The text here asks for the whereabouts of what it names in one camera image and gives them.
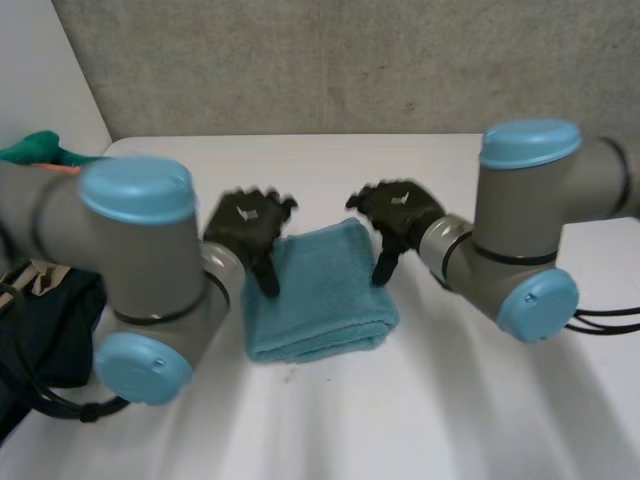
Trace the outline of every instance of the light blue joint cap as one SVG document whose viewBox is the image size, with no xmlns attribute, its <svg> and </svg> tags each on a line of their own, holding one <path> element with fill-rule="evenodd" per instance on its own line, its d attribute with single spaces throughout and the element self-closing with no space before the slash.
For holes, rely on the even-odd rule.
<svg viewBox="0 0 640 480">
<path fill-rule="evenodd" d="M 133 403 L 163 405 L 191 381 L 192 368 L 173 348 L 136 333 L 114 333 L 95 356 L 100 380 Z"/>
<path fill-rule="evenodd" d="M 578 308 L 578 287 L 557 268 L 526 279 L 504 300 L 496 323 L 527 343 L 552 337 L 564 328 Z"/>
<path fill-rule="evenodd" d="M 571 155 L 580 145 L 580 129 L 564 120 L 502 123 L 484 134 L 480 164 L 493 170 L 535 167 Z"/>
<path fill-rule="evenodd" d="M 137 225 L 167 225 L 193 215 L 189 171 L 174 160 L 136 156 L 102 160 L 88 167 L 80 195 L 94 212 Z"/>
</svg>

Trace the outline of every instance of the green cloth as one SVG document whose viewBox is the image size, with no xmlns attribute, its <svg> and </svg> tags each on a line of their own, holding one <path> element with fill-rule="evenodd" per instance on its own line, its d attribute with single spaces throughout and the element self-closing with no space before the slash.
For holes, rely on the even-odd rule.
<svg viewBox="0 0 640 480">
<path fill-rule="evenodd" d="M 18 165 L 49 163 L 65 167 L 82 167 L 103 157 L 87 157 L 60 148 L 60 137 L 51 131 L 33 133 L 13 147 L 0 150 L 0 161 Z"/>
</svg>

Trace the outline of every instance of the white wall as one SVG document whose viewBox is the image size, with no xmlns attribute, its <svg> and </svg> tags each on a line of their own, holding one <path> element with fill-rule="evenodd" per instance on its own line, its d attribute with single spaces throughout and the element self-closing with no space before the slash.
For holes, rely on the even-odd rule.
<svg viewBox="0 0 640 480">
<path fill-rule="evenodd" d="M 111 144 L 49 0 L 0 0 L 0 148 L 37 130 L 96 155 Z"/>
</svg>

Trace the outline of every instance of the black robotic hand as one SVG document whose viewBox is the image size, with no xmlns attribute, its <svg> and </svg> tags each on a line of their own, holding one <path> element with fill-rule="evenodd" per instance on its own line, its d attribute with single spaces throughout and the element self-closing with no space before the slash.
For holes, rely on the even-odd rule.
<svg viewBox="0 0 640 480">
<path fill-rule="evenodd" d="M 382 253 L 371 279 L 374 285 L 387 283 L 400 255 L 409 249 L 417 251 L 427 229 L 445 215 L 440 204 L 411 181 L 365 185 L 351 195 L 346 208 L 357 208 L 382 234 Z"/>
<path fill-rule="evenodd" d="M 280 294 L 280 283 L 271 260 L 273 243 L 298 204 L 293 197 L 283 200 L 275 190 L 263 194 L 257 189 L 225 194 L 209 220 L 203 239 L 227 247 L 251 271 L 262 292 Z"/>
</svg>

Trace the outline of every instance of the robotic hand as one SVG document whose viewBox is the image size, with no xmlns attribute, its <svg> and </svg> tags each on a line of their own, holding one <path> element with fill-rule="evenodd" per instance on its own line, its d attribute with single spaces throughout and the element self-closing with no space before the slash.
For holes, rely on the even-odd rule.
<svg viewBox="0 0 640 480">
<path fill-rule="evenodd" d="M 431 195 L 410 181 L 366 185 L 349 198 L 346 208 L 366 215 L 382 234 L 382 252 L 371 279 L 374 285 L 387 283 L 398 257 L 409 249 L 417 251 L 424 232 L 445 214 Z"/>
<path fill-rule="evenodd" d="M 485 133 L 473 224 L 410 181 L 365 186 L 347 202 L 382 233 L 373 283 L 418 252 L 436 279 L 523 342 L 557 334 L 578 289 L 556 267 L 566 223 L 638 217 L 640 139 L 583 138 L 572 123 L 525 120 Z"/>
<path fill-rule="evenodd" d="M 297 207 L 292 197 L 280 200 L 275 190 L 266 195 L 258 190 L 228 193 L 220 200 L 203 239 L 227 247 L 245 270 L 254 273 L 262 292 L 277 297 L 280 285 L 271 261 L 273 243 Z"/>
</svg>

